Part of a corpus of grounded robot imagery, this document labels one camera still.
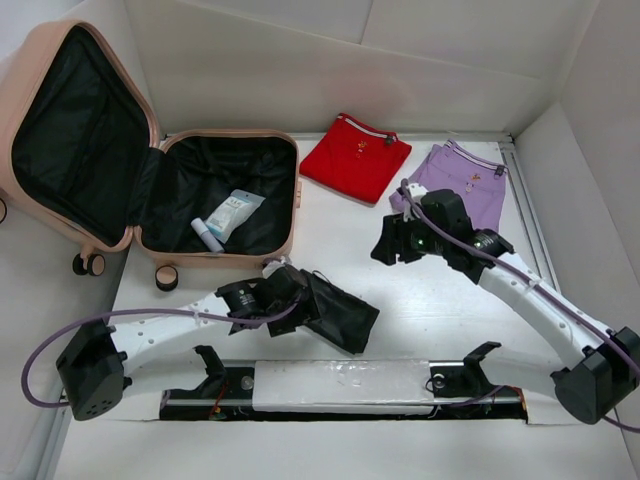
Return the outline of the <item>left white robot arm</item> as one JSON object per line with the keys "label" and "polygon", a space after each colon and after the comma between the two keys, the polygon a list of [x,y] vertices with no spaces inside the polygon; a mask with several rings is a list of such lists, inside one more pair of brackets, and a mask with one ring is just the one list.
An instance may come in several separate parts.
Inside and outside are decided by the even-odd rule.
{"label": "left white robot arm", "polygon": [[227,372],[213,348],[214,329],[234,332],[274,323],[296,328],[317,315],[305,275],[273,263],[261,276],[218,288],[181,309],[147,308],[134,321],[84,322],[56,361],[72,415],[94,419],[123,398],[169,390],[217,395]]}

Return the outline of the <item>black fabric pouch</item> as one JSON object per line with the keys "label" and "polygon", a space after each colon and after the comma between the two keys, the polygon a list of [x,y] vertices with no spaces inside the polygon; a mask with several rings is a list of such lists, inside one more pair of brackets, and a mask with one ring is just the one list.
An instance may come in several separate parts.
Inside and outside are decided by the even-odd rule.
{"label": "black fabric pouch", "polygon": [[318,312],[306,327],[342,351],[362,354],[380,310],[316,272],[302,270],[301,273],[308,282]]}

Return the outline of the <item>red shorts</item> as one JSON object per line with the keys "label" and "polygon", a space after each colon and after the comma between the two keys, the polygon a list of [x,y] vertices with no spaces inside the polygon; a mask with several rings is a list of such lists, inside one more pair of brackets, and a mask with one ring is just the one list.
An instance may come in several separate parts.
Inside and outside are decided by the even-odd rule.
{"label": "red shorts", "polygon": [[341,113],[301,162],[299,172],[338,193],[374,205],[411,150],[396,133]]}

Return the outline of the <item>white lip balm tube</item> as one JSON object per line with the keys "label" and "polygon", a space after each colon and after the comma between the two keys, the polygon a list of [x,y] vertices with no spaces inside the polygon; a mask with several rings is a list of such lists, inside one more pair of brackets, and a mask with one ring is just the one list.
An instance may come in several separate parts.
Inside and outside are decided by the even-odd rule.
{"label": "white lip balm tube", "polygon": [[211,253],[220,254],[224,252],[221,243],[200,218],[194,218],[191,221],[191,227]]}

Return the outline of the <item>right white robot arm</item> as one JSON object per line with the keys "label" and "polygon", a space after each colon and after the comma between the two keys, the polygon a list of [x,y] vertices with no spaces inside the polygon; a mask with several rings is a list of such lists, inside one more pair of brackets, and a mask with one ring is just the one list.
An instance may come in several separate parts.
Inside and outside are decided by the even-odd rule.
{"label": "right white robot arm", "polygon": [[447,265],[494,295],[527,322],[554,350],[552,358],[510,353],[487,341],[449,373],[431,367],[435,396],[467,406],[503,387],[555,399],[574,419],[588,425],[608,414],[639,387],[639,336],[593,319],[535,274],[497,232],[471,224],[460,195],[450,189],[427,191],[404,180],[406,205],[383,219],[371,257],[387,266],[426,255]]}

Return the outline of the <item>purple shorts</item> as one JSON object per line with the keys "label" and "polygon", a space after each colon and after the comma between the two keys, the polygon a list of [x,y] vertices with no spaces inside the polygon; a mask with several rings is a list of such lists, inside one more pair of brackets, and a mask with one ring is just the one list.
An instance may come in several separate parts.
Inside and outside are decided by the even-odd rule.
{"label": "purple shorts", "polygon": [[461,196],[475,229],[499,231],[507,168],[478,157],[450,139],[435,145],[408,177],[427,191],[450,189]]}

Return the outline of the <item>pink hard-shell suitcase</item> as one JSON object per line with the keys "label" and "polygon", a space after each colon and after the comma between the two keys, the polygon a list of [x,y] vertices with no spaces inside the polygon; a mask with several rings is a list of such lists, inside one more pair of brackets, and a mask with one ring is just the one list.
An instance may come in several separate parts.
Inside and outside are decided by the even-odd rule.
{"label": "pink hard-shell suitcase", "polygon": [[[298,147],[270,129],[159,121],[101,32],[81,20],[36,26],[1,83],[1,190],[73,241],[73,272],[139,245],[158,268],[257,268],[289,253],[299,206]],[[211,253],[191,227],[233,190],[265,198]]]}

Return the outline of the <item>white plastic packet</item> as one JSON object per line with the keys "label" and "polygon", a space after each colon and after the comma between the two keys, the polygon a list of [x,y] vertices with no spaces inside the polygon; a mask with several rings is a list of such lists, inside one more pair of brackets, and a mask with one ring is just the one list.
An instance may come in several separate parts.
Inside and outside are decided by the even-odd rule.
{"label": "white plastic packet", "polygon": [[204,220],[213,236],[225,244],[232,233],[262,205],[263,196],[236,189]]}

